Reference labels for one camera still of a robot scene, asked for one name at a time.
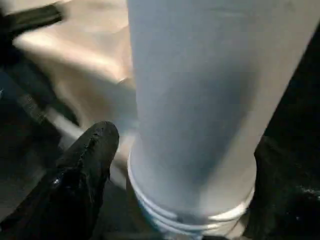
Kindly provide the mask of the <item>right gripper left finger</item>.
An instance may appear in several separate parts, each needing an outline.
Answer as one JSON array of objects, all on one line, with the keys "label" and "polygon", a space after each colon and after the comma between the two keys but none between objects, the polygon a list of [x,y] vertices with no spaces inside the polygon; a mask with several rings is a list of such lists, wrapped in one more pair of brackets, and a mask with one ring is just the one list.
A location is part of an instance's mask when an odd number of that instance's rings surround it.
[{"label": "right gripper left finger", "polygon": [[3,240],[88,240],[119,146],[109,121],[95,123],[0,223]]}]

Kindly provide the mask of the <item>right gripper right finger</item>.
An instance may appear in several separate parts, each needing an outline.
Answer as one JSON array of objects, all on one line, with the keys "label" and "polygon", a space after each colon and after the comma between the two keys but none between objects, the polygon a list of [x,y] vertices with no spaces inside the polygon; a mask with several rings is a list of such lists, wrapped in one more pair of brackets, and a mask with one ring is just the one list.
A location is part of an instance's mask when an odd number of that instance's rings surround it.
[{"label": "right gripper right finger", "polygon": [[244,236],[251,240],[318,240],[320,154],[291,151],[264,136],[254,156],[255,192]]}]

